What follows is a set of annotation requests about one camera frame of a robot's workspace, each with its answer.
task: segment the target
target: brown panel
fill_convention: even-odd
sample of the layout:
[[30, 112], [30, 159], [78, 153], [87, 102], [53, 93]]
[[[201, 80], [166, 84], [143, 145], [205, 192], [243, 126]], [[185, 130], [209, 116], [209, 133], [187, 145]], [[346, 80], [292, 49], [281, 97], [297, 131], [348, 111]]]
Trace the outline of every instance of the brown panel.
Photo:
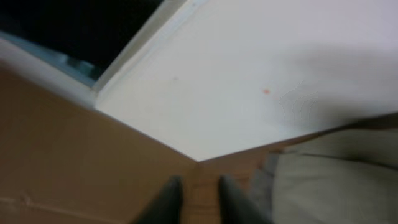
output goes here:
[[135, 217], [195, 161], [0, 72], [0, 198], [107, 220]]

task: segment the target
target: white wall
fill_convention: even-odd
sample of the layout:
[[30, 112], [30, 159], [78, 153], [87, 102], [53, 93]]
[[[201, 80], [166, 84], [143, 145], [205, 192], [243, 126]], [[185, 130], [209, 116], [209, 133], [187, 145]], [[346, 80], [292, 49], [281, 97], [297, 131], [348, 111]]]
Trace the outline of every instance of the white wall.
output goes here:
[[397, 111], [397, 8], [209, 0], [96, 108], [198, 161]]

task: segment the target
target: dark object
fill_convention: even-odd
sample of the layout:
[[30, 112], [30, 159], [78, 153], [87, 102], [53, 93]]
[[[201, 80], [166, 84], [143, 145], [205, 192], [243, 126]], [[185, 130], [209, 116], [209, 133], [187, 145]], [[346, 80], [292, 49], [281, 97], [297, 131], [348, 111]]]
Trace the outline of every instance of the dark object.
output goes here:
[[0, 29], [105, 69], [162, 1], [2, 0]]
[[221, 176], [218, 182], [220, 212], [223, 224], [271, 224], [236, 186], [234, 180]]
[[182, 203], [181, 177], [171, 177], [159, 196], [132, 224], [179, 224]]

